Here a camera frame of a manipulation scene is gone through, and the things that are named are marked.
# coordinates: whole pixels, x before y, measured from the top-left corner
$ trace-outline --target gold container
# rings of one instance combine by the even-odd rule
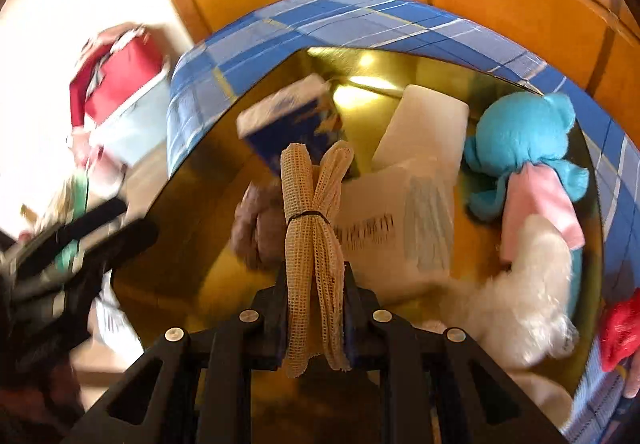
[[[265,96],[309,74],[331,80],[344,133],[360,172],[370,162],[402,90],[418,84],[469,105],[468,131],[482,112],[513,91],[530,91],[490,74],[449,62],[399,52],[315,47],[281,62],[216,122],[169,180],[148,212],[159,228],[158,242],[114,273],[113,286],[145,346],[180,326],[190,332],[215,327],[248,307],[258,289],[274,276],[247,270],[228,248],[236,204],[251,181],[271,174],[236,135],[238,114]],[[578,125],[570,133],[568,159],[590,170],[586,196],[575,205],[583,227],[584,268],[575,325],[580,342],[564,360],[546,360],[535,371],[575,392],[596,331],[602,273],[602,225],[593,165]],[[466,197],[492,181],[463,164],[455,192],[452,275],[482,281],[500,271],[500,224],[472,221]],[[412,322],[436,318],[433,301],[418,298],[386,305]],[[281,372],[254,372],[254,442],[318,442],[319,428],[335,442],[378,440],[378,391],[364,372],[331,372],[322,358],[311,361],[300,379]]]

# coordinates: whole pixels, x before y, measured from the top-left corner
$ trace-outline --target striped fabric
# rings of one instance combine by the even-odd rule
[[[574,103],[593,164],[604,230],[602,296],[611,303],[640,286],[640,154],[620,126],[566,76],[522,46],[472,21],[412,0],[284,0],[219,30],[182,56],[167,113],[170,173],[222,113],[296,50],[359,46],[472,66]],[[604,374],[594,345],[564,433],[597,442],[614,415],[625,370]]]

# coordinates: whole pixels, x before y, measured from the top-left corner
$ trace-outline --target silver rivet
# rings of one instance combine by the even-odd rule
[[[243,310],[240,313],[240,320],[242,323],[253,323],[260,315],[255,310]]]
[[[466,339],[466,334],[460,329],[450,329],[447,332],[447,339],[454,343],[462,343]]]
[[[182,329],[179,329],[179,328],[168,329],[164,333],[164,338],[167,341],[171,341],[171,342],[180,341],[183,337],[184,337],[184,332],[182,331]]]
[[[388,323],[389,321],[391,321],[391,312],[389,312],[388,310],[376,310],[375,312],[373,312],[373,319],[375,319],[375,321],[377,321],[378,323]]]

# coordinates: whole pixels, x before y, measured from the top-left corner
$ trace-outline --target plaid fabric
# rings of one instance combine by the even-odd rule
[[[360,46],[452,61],[574,103],[593,164],[604,229],[606,302],[640,286],[640,154],[600,106],[522,46],[472,21],[412,0],[284,0],[240,18],[182,56],[167,113],[170,173],[233,101],[290,54],[309,46]],[[622,392],[625,370],[604,374],[598,345],[564,429],[570,442],[600,439]]]

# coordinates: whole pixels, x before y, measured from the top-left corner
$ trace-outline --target mesh cloth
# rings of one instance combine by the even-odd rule
[[[290,144],[280,157],[284,214],[287,222],[303,211],[319,211],[334,221],[340,208],[344,174],[353,150],[338,141],[320,162],[314,190],[314,169],[304,144]],[[333,370],[348,370],[342,341],[344,256],[331,225],[318,215],[294,218],[285,239],[289,290],[289,341],[284,368],[289,377],[306,370],[309,350],[311,284],[316,279],[322,319],[322,350]]]

